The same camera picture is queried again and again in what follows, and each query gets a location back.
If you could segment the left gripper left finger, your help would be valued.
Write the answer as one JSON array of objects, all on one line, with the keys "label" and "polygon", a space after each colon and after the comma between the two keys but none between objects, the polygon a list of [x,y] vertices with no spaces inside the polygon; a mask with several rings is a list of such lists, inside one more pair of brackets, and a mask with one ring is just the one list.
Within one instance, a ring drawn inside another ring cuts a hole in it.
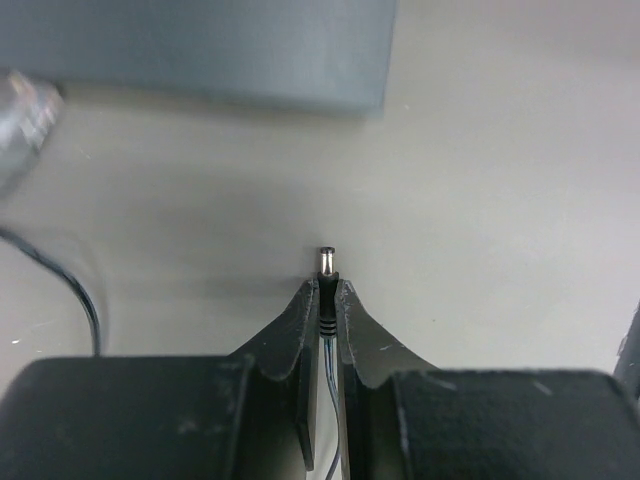
[{"label": "left gripper left finger", "polygon": [[302,479],[314,468],[319,287],[224,356],[46,358],[1,400],[5,479]]}]

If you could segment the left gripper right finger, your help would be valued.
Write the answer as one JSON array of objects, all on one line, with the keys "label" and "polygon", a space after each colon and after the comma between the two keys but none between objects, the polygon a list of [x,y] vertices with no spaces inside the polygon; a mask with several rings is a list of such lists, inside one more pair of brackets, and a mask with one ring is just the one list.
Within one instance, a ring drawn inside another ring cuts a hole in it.
[{"label": "left gripper right finger", "polygon": [[635,479],[639,412],[594,370],[439,369],[342,281],[335,308],[347,479]]}]

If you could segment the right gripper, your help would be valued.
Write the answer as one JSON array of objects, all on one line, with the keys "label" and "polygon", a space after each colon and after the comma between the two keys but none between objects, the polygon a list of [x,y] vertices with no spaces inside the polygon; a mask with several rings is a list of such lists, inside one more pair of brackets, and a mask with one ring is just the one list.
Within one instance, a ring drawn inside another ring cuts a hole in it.
[{"label": "right gripper", "polygon": [[639,397],[640,380],[640,308],[632,319],[631,325],[618,352],[618,361],[614,369],[614,377],[624,385],[634,398]]}]

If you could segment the black network switch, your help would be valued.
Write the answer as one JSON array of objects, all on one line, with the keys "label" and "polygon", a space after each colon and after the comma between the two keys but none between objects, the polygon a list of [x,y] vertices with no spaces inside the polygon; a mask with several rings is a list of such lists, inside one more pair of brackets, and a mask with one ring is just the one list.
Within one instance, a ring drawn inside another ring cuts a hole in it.
[{"label": "black network switch", "polygon": [[392,1],[5,1],[1,64],[56,82],[365,115],[384,104]]}]

